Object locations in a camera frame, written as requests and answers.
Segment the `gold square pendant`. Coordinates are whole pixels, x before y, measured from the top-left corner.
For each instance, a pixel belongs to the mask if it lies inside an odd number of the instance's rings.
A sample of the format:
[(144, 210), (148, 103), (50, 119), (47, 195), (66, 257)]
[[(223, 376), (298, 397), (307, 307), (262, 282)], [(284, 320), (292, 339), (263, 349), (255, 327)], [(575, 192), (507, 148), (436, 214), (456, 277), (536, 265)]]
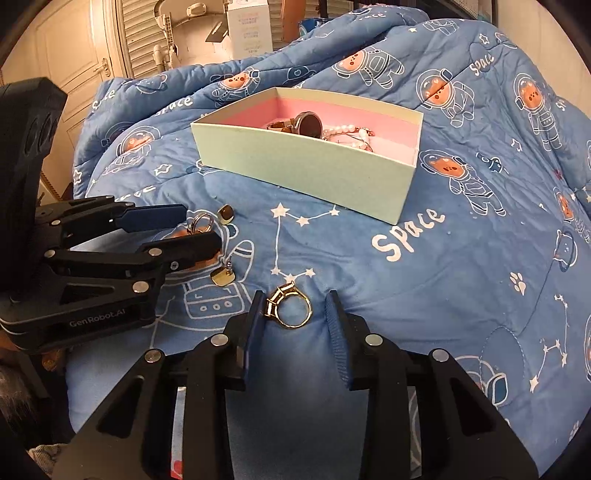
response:
[(211, 272), (211, 281), (217, 287), (225, 287), (235, 282), (235, 271), (233, 271), (230, 260), (225, 261)]

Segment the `louvered closet door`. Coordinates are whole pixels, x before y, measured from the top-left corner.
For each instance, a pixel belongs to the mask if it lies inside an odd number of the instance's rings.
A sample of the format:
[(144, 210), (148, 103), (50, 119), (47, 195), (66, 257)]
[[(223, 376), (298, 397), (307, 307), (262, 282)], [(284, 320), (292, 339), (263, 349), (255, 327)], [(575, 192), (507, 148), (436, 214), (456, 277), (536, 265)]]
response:
[[(157, 1), (111, 1), (109, 21), (118, 41), (123, 75), (144, 78), (161, 73), (165, 68), (155, 61), (154, 48), (165, 47), (163, 32), (157, 26), (153, 9)], [(267, 1), (270, 8), (273, 51), (284, 45), (280, 1)]]

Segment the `small dark stud earring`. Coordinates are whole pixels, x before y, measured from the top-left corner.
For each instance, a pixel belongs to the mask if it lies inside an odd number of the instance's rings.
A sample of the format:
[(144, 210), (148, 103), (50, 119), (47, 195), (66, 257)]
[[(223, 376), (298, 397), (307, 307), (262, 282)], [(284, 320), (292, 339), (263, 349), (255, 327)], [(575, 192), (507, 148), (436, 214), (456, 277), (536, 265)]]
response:
[(233, 209), (231, 205), (225, 204), (218, 209), (217, 218), (221, 225), (229, 225), (235, 220), (235, 209)]

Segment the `mint box pink interior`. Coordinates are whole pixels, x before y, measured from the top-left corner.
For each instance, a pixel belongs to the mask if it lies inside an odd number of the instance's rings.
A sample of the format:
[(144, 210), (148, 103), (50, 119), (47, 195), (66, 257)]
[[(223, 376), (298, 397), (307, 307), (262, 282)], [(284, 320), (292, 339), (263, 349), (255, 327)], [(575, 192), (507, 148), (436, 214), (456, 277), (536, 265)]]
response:
[[(322, 140), (270, 131), (271, 122), (311, 111), (324, 129), (366, 130)], [(395, 224), (414, 177), (422, 113), (370, 98), (323, 90), (270, 88), (190, 125), (202, 163), (284, 187)]]

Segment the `blue space print quilt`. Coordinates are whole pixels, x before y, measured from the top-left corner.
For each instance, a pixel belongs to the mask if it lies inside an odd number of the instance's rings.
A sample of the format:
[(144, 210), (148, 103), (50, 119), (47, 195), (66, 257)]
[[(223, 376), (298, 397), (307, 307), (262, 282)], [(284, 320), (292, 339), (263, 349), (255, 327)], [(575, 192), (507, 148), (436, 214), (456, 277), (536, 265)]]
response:
[[(216, 170), (193, 121), (273, 87), (338, 92), (422, 113), (400, 220), (384, 223)], [(366, 396), (339, 375), (325, 295), (405, 350), (449, 351), (547, 471), (590, 408), (590, 121), (494, 26), (367, 6), (276, 52), (181, 67), (97, 90), (74, 154), (74, 194), (218, 226), (235, 282), (207, 267), (169, 275), (148, 326), (75, 347), (69, 418), (79, 429), (148, 349), (174, 354), (220, 332), (256, 291), (303, 296), (270, 322), (252, 385), (228, 398), (239, 479), (354, 479)]]

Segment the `white tall carton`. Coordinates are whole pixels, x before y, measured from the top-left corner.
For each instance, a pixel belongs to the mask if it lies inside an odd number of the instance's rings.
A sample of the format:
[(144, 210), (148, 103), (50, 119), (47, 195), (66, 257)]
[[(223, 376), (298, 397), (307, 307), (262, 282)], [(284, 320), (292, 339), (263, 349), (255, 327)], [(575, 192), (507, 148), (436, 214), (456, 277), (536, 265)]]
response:
[(273, 51), (270, 8), (266, 0), (238, 0), (226, 11), (231, 56), (241, 60)]

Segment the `cream panel door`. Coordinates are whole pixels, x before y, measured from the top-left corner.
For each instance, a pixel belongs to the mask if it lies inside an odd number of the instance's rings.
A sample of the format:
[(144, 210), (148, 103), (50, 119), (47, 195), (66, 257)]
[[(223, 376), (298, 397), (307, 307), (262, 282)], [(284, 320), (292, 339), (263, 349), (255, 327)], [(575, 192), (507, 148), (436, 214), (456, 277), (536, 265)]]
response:
[(4, 62), (6, 83), (47, 77), (67, 95), (42, 171), (63, 192), (73, 182), (74, 150), (100, 84), (121, 73), (112, 46), (111, 1), (51, 1), (29, 24)]

